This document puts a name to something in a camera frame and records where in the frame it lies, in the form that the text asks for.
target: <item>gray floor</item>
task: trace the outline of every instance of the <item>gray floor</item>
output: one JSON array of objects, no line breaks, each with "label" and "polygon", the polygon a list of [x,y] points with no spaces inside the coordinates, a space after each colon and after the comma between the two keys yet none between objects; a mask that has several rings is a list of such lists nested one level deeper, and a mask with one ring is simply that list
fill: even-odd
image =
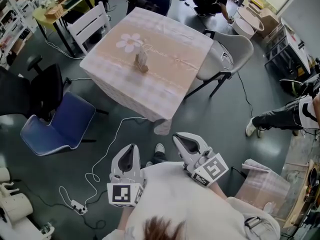
[{"label": "gray floor", "polygon": [[[110,5],[116,5],[115,10],[110,13],[111,25],[114,26],[126,15],[127,3],[126,0],[110,0]],[[234,12],[235,9],[235,4],[229,3],[229,12]],[[168,16],[199,31],[204,29],[192,9],[178,0],[172,1]],[[212,30],[232,33],[232,28],[221,15],[205,19],[204,23]],[[49,39],[65,50],[56,33],[52,33]],[[290,98],[281,90],[273,72],[264,68],[264,53],[255,40],[252,42],[254,54],[241,69],[240,75],[248,100],[253,105],[253,115],[258,115],[266,110],[283,106]],[[26,61],[30,55],[35,54],[43,56],[43,61],[40,63],[42,68],[58,63],[63,78],[86,77],[79,67],[80,61],[69,59],[49,47],[40,31],[26,43],[10,71],[32,79],[36,73],[27,72]],[[195,81],[193,87],[199,84],[199,81]],[[109,155],[95,168],[95,173],[101,178],[100,183],[95,183],[99,193],[106,189],[106,183],[109,182],[113,156],[130,143],[138,145],[142,163],[147,162],[153,155],[158,142],[165,145],[169,160],[179,161],[171,140],[171,135],[175,132],[190,132],[202,136],[215,152],[223,156],[230,167],[240,168],[242,162],[252,158],[280,173],[289,148],[291,132],[272,129],[265,132],[263,139],[258,139],[255,135],[246,138],[245,127],[250,120],[250,109],[239,77],[235,75],[227,80],[213,98],[209,99],[209,94],[215,85],[215,83],[208,85],[181,104],[173,118],[168,136],[155,135],[153,126],[148,121],[125,122],[116,142],[110,148]],[[20,138],[20,130],[26,121],[23,116],[12,115],[13,124],[4,126],[0,130],[0,158],[2,158],[0,161],[3,163],[0,166],[8,166],[15,179],[23,179],[34,192],[50,204],[62,202],[58,192],[61,185],[68,190],[71,199],[81,203],[93,194],[93,189],[85,180],[85,173],[90,172],[92,165],[105,154],[121,119],[136,115],[108,98],[90,80],[73,82],[69,90],[87,99],[97,108],[110,112],[109,116],[97,114],[90,124],[86,138],[95,138],[96,143],[83,143],[72,152],[38,157]],[[242,183],[243,180],[232,171],[219,180],[219,184],[228,196],[235,195]],[[39,225],[51,222],[56,228],[54,239],[92,239],[94,232],[83,224],[83,219],[75,212],[60,206],[45,206],[23,185],[19,187],[28,194],[33,204],[34,220]],[[99,202],[89,207],[86,218],[91,225],[97,220],[106,220],[106,227],[96,230],[98,239],[101,239],[117,226],[120,213],[121,209],[108,204],[107,195],[104,194]]]}]

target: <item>tablecloth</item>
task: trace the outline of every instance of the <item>tablecloth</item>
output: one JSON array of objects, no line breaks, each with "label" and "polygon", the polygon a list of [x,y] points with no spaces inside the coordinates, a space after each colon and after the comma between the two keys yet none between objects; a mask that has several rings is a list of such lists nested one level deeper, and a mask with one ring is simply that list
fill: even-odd
[{"label": "tablecloth", "polygon": [[242,168],[250,171],[235,197],[261,210],[267,203],[273,202],[272,214],[276,215],[285,201],[290,183],[252,159],[246,160]]},{"label": "tablecloth", "polygon": [[[213,40],[182,23],[136,7],[84,58],[80,66],[113,100],[156,122],[169,134]],[[141,46],[149,71],[134,63]]]}]

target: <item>white plastic chair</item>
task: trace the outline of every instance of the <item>white plastic chair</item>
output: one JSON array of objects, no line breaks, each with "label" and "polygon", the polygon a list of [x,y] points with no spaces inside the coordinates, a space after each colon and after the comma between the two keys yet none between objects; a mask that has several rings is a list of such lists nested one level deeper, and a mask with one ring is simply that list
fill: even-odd
[{"label": "white plastic chair", "polygon": [[99,2],[96,7],[92,8],[67,28],[83,53],[87,55],[88,52],[83,43],[104,25],[106,25],[107,32],[109,32],[111,30],[109,17],[103,3]]},{"label": "white plastic chair", "polygon": [[203,84],[188,93],[184,97],[184,100],[216,80],[218,81],[218,85],[210,94],[211,98],[227,79],[232,78],[247,63],[254,53],[254,46],[245,36],[223,34],[208,29],[205,29],[203,34],[210,34],[211,39],[219,42],[228,50],[233,59],[233,68],[230,71],[225,70],[221,58],[211,48],[196,75],[196,78],[203,81]]}]

